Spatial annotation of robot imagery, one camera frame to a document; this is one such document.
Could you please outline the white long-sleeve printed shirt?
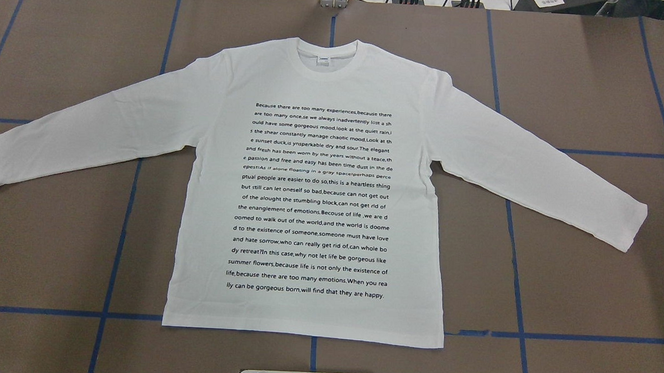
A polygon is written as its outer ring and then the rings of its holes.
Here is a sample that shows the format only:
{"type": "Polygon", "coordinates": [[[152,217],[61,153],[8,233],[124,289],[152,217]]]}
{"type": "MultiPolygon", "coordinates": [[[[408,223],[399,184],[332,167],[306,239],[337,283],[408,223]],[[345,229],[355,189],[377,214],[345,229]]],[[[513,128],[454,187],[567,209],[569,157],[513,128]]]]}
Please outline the white long-sleeve printed shirt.
{"type": "Polygon", "coordinates": [[[440,349],[434,161],[622,252],[648,211],[443,71],[292,37],[5,131],[0,186],[185,147],[165,326],[440,349]]]}

